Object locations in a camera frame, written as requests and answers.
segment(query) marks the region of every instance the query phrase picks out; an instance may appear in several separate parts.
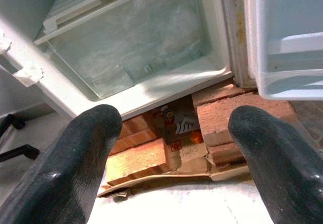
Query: refrigerator door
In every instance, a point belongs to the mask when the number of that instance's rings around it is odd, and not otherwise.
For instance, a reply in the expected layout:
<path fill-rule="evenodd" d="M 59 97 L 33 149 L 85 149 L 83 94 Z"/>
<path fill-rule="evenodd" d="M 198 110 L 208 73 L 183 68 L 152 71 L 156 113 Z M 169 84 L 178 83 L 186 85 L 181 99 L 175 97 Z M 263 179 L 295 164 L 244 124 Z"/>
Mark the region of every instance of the refrigerator door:
<path fill-rule="evenodd" d="M 249 74 L 267 99 L 323 99 L 323 0 L 245 0 Z"/>

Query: white floor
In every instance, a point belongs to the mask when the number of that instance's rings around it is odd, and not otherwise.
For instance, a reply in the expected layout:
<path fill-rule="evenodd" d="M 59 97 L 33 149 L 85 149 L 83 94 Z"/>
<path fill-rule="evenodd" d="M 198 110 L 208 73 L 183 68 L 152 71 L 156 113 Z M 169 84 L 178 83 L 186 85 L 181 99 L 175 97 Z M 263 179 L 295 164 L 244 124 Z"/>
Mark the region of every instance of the white floor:
<path fill-rule="evenodd" d="M 88 224 L 273 224 L 254 185 L 200 183 L 141 193 L 123 202 L 97 198 Z"/>
<path fill-rule="evenodd" d="M 58 133 L 68 122 L 57 113 L 48 114 L 26 122 L 25 128 L 17 130 L 12 126 L 0 138 L 0 153 L 29 144 L 44 151 L 55 141 Z M 33 160 L 21 155 L 0 162 L 0 205 L 13 191 Z"/>
<path fill-rule="evenodd" d="M 10 127 L 0 138 L 0 153 L 30 144 L 43 151 L 67 121 L 53 113 L 28 121 L 22 130 Z M 0 163 L 0 205 L 33 161 L 19 156 Z M 247 223 L 272 224 L 255 186 L 236 183 L 179 185 L 141 193 L 124 202 L 97 198 L 89 224 L 121 223 Z"/>

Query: freezer compartment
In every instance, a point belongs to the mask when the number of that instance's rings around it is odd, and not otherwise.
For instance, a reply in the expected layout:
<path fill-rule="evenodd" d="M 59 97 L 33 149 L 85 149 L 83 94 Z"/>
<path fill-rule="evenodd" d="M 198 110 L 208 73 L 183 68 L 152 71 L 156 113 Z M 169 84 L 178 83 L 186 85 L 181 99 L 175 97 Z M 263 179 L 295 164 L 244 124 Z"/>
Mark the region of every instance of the freezer compartment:
<path fill-rule="evenodd" d="M 201 0 L 109 0 L 102 8 L 35 41 L 45 38 L 58 67 L 68 65 L 74 72 L 68 76 L 100 99 L 210 52 Z"/>
<path fill-rule="evenodd" d="M 245 0 L 249 74 L 267 99 L 323 97 L 323 0 Z"/>

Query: black handle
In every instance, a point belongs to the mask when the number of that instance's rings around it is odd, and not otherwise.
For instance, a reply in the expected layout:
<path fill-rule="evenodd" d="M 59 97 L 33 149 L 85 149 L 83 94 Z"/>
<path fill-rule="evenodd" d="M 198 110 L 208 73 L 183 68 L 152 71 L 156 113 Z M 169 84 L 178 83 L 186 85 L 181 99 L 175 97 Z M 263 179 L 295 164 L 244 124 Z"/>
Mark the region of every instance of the black handle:
<path fill-rule="evenodd" d="M 25 123 L 22 120 L 14 117 L 12 114 L 9 114 L 0 123 L 0 137 L 6 132 L 6 130 L 11 124 L 16 129 L 22 129 L 25 127 Z"/>
<path fill-rule="evenodd" d="M 110 105 L 73 119 L 0 207 L 0 224 L 86 224 L 121 127 Z"/>
<path fill-rule="evenodd" d="M 0 162 L 17 157 L 19 155 L 25 155 L 27 158 L 30 158 L 30 159 L 36 159 L 39 153 L 40 151 L 37 148 L 32 147 L 29 144 L 26 144 L 21 147 L 12 149 L 8 152 L 0 154 Z"/>

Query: refrigerator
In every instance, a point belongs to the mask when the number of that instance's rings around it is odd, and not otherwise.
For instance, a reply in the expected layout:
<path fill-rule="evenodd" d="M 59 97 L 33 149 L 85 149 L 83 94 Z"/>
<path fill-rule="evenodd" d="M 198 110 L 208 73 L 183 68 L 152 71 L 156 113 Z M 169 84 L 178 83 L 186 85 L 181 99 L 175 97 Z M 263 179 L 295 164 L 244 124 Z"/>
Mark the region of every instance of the refrigerator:
<path fill-rule="evenodd" d="M 0 0 L 0 62 L 69 118 L 110 104 L 126 120 L 232 77 L 267 99 L 320 100 L 322 4 Z"/>

